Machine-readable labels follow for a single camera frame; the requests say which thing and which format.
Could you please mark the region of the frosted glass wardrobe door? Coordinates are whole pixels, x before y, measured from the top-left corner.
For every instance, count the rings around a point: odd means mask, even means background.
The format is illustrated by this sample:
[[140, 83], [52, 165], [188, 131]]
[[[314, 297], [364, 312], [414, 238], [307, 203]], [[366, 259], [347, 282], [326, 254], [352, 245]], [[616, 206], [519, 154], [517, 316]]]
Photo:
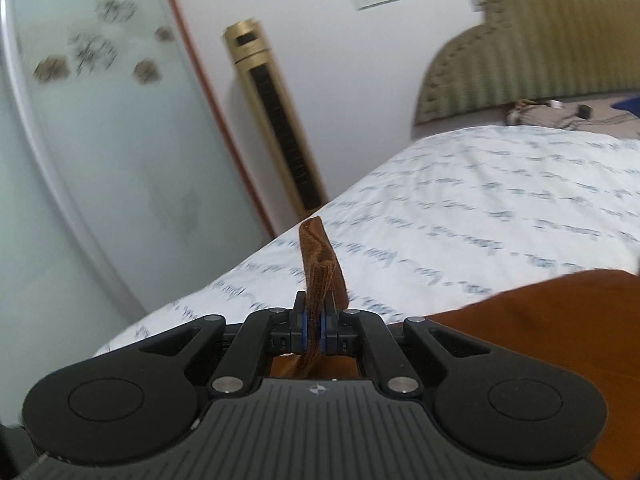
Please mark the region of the frosted glass wardrobe door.
[[1, 0], [1, 419], [265, 244], [168, 0]]

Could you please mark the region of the small black device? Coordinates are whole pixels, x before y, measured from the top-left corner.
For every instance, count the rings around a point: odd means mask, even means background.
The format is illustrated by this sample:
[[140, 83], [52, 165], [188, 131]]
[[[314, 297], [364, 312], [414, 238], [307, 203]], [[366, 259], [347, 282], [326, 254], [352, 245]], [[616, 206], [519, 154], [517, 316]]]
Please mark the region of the small black device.
[[592, 115], [592, 108], [587, 104], [580, 104], [576, 110], [576, 117], [587, 120]]

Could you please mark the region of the olive striped headboard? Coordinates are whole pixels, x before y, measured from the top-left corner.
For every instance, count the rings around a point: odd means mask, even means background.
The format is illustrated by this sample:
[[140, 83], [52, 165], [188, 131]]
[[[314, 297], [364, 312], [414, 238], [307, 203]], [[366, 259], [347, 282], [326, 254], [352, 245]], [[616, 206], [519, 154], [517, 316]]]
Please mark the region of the olive striped headboard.
[[414, 122], [639, 88], [639, 0], [484, 0], [426, 70]]

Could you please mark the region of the brown knit sweater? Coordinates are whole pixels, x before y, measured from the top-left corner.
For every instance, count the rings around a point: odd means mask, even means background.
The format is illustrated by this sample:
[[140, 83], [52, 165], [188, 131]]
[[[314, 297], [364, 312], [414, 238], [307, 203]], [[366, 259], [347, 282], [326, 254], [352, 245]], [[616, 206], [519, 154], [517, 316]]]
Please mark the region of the brown knit sweater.
[[[336, 292], [348, 306], [340, 264], [319, 217], [298, 228], [311, 292], [311, 319], [320, 299]], [[454, 330], [582, 375], [603, 394], [608, 422], [591, 457], [611, 479], [639, 479], [639, 275], [592, 270], [508, 290], [431, 320]], [[359, 378], [356, 361], [322, 356], [318, 344], [302, 356], [279, 356], [269, 376]]]

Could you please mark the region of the gold tower air conditioner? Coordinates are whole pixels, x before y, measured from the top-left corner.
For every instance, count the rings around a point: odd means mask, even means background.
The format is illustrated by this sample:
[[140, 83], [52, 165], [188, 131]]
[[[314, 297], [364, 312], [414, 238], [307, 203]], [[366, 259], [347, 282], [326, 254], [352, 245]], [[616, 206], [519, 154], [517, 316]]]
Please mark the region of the gold tower air conditioner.
[[262, 24], [248, 18], [224, 31], [243, 96], [300, 220], [328, 202], [306, 134]]

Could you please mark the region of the white script-print bed sheet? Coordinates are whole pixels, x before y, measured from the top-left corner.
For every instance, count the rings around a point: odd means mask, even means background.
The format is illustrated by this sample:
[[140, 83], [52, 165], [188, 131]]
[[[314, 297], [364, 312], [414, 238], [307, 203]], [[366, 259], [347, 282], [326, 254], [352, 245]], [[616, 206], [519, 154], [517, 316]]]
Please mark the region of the white script-print bed sheet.
[[395, 323], [639, 267], [639, 144], [485, 126], [414, 142], [324, 206], [348, 300]]

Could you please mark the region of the blue garment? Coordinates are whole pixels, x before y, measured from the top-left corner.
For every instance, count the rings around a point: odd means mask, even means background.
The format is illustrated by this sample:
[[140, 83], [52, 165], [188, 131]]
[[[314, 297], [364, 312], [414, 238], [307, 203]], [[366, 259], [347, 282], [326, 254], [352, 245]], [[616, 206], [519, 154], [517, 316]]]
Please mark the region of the blue garment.
[[633, 98], [624, 99], [623, 101], [612, 104], [612, 107], [616, 110], [623, 110], [634, 116], [640, 117], [640, 96], [634, 96]]

